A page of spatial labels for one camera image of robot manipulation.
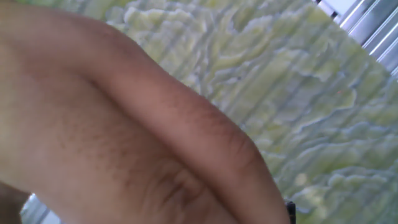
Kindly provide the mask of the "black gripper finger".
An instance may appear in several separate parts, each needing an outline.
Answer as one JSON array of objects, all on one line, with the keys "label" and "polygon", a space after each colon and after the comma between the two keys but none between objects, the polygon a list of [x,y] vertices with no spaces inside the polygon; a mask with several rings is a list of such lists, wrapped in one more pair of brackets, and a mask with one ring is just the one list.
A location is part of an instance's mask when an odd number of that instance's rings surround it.
[{"label": "black gripper finger", "polygon": [[289,213],[290,224],[296,224],[296,205],[293,202],[285,202],[285,206]]}]

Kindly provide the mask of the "person's left hand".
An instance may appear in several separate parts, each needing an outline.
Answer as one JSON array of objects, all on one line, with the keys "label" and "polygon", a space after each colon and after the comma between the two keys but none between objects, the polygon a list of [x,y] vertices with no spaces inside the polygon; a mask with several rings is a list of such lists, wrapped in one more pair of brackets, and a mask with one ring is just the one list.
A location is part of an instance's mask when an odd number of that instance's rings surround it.
[{"label": "person's left hand", "polygon": [[1,222],[31,193],[66,223],[289,222],[252,140],[133,40],[2,1]]}]

